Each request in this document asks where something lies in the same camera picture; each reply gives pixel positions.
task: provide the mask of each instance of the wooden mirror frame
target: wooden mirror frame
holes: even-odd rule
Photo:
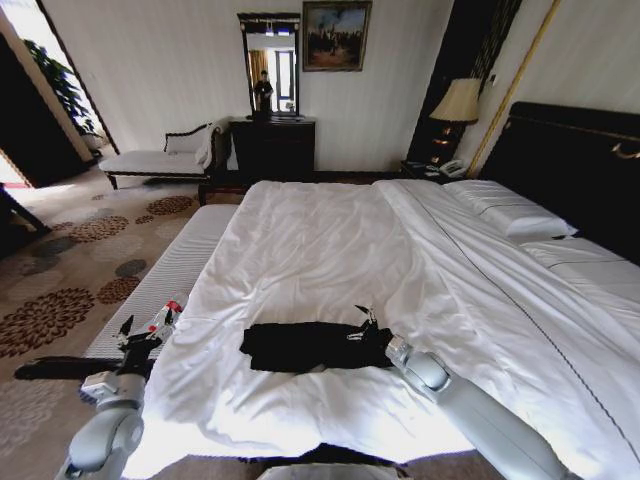
[[[256,109],[253,104],[253,85],[251,83],[251,70],[249,67],[249,49],[247,46],[247,24],[292,24],[294,34],[295,62],[295,114],[293,112],[273,112],[272,117],[299,117],[300,116],[300,14],[299,13],[239,13],[240,30],[242,31],[242,47],[244,49],[244,64],[247,75],[247,86],[249,87],[249,105],[251,105],[251,118],[256,118]]]

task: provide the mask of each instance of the doorway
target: doorway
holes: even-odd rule
[[[64,46],[58,41],[47,17],[40,9],[39,2],[0,0],[0,8],[40,67],[84,143],[94,158],[99,158],[101,150],[109,148],[111,143],[109,132],[76,75]],[[7,161],[0,155],[0,182],[5,181],[12,185],[17,184],[16,176],[28,177],[23,175],[26,172],[19,171],[22,167],[17,163],[17,159],[12,162],[9,157]]]

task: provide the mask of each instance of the nightstand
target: nightstand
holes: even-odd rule
[[[442,173],[438,173],[437,175],[426,175],[427,166],[424,163],[416,163],[416,162],[407,162],[403,160],[400,162],[400,172],[403,174],[403,178],[416,178],[420,180],[429,180],[430,182],[436,182],[439,185],[444,185],[445,183],[457,182],[458,180],[464,180],[464,176],[462,177],[447,177]]]

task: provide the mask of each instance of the chaise lounge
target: chaise lounge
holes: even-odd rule
[[[183,178],[201,180],[200,204],[205,203],[206,186],[227,168],[231,135],[226,121],[203,124],[184,133],[166,133],[163,151],[133,150],[102,161],[100,169],[114,190],[116,176]]]

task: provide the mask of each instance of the floral carpet pattern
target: floral carpet pattern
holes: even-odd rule
[[[11,191],[52,232],[0,259],[0,460],[3,480],[53,478],[73,435],[94,414],[78,382],[14,380],[20,365],[50,355],[82,356],[195,213],[197,186],[118,180],[94,167],[62,184]],[[240,203],[217,194],[208,203]],[[260,462],[189,457],[157,479],[256,479]],[[413,462],[416,479],[501,478],[469,452]]]

